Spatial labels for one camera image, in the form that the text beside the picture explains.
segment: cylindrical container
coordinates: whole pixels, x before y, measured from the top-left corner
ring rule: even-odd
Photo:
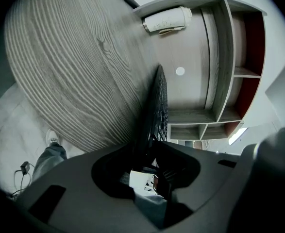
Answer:
[[[191,18],[190,9],[179,7],[146,17],[142,23],[147,32],[152,32],[160,29],[186,27],[190,24]]]

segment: shoe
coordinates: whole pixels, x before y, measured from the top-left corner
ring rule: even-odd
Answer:
[[[59,144],[59,138],[58,138],[58,136],[54,130],[49,129],[47,131],[46,137],[45,137],[45,142],[46,142],[46,145],[48,147],[54,142]]]

